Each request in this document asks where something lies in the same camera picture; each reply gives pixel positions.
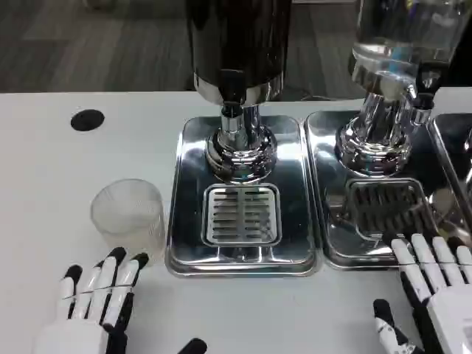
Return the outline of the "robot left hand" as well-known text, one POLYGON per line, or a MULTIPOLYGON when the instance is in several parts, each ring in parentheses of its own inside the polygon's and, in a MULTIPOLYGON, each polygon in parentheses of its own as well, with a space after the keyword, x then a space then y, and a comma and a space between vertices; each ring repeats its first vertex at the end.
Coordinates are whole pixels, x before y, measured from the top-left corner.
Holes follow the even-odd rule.
POLYGON ((34 353, 125 353, 126 330, 134 292, 149 256, 142 252, 124 261, 116 247, 92 269, 77 290, 83 269, 71 265, 60 280, 55 320, 35 340, 34 353))

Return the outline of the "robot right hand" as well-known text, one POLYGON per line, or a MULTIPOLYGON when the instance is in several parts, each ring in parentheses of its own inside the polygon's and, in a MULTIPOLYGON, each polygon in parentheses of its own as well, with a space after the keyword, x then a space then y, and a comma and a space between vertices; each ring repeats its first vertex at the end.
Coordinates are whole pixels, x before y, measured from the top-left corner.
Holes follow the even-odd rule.
POLYGON ((383 234, 393 251, 422 344, 396 326, 389 303, 376 299, 375 329, 387 353, 471 352, 471 249, 460 238, 383 234))

